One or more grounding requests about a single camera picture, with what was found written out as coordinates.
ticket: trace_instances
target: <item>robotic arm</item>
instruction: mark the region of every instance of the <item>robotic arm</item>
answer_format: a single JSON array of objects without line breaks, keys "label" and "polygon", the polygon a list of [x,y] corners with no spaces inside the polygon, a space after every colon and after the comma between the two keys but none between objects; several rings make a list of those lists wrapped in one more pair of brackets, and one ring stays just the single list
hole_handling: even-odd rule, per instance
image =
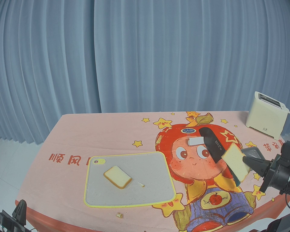
[{"label": "robotic arm", "polygon": [[7,232],[29,232],[30,230],[24,227],[26,225],[26,208],[26,202],[21,200],[12,213],[12,217],[2,210],[0,227],[6,228]]},{"label": "robotic arm", "polygon": [[[281,155],[277,154],[275,159],[272,159],[271,161],[244,156],[243,162],[263,177],[264,181],[260,187],[261,192],[264,193],[268,187],[273,187],[279,190],[281,195],[285,193],[286,204],[289,207],[287,194],[290,192],[290,141],[287,141],[282,145]],[[289,231],[290,214],[271,222],[268,228],[261,232]]]}]

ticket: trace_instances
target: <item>cartoon girl print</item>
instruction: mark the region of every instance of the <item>cartoon girl print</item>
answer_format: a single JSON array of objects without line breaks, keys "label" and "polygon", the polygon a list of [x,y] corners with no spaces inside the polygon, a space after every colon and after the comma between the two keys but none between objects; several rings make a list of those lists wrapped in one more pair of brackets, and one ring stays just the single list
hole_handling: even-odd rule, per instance
[{"label": "cartoon girl print", "polygon": [[[208,121],[212,116],[207,114],[206,117]],[[251,192],[244,193],[236,187],[223,159],[217,164],[214,162],[199,129],[209,127],[226,150],[233,142],[241,149],[239,140],[224,127],[198,124],[164,128],[156,138],[155,148],[165,155],[173,179],[185,184],[187,205],[183,210],[173,212],[179,231],[212,232],[248,218],[253,214],[256,202]]]}]

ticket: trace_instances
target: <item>red star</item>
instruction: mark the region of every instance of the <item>red star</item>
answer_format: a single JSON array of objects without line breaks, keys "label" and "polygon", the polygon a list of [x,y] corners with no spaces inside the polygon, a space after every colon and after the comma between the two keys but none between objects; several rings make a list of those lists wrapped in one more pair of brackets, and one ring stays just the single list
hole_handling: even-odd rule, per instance
[{"label": "red star", "polygon": [[225,130],[224,132],[220,132],[220,134],[226,137],[226,142],[238,143],[236,136],[231,134],[227,130]]}]

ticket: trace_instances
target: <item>cartoon eye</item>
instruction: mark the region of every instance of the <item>cartoon eye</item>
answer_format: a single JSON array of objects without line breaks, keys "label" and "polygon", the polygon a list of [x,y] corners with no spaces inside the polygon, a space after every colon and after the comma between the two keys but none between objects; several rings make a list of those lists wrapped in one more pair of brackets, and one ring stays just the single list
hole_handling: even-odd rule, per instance
[{"label": "cartoon eye", "polygon": [[204,146],[197,147],[197,154],[200,158],[206,159],[209,156],[209,151]]},{"label": "cartoon eye", "polygon": [[176,156],[178,159],[184,160],[187,157],[187,151],[183,147],[178,147],[176,149]]}]

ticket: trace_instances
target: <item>bread slice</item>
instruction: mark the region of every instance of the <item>bread slice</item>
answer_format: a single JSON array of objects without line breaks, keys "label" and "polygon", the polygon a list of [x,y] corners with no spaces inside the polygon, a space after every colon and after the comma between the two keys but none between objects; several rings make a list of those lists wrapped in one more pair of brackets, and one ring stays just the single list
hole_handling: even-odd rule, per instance
[{"label": "bread slice", "polygon": [[118,166],[113,166],[104,173],[104,176],[116,187],[123,189],[132,178],[123,172]]},{"label": "bread slice", "polygon": [[243,162],[244,156],[245,154],[241,152],[235,143],[232,143],[228,150],[222,155],[223,160],[240,182],[244,181],[251,170],[251,168]]}]

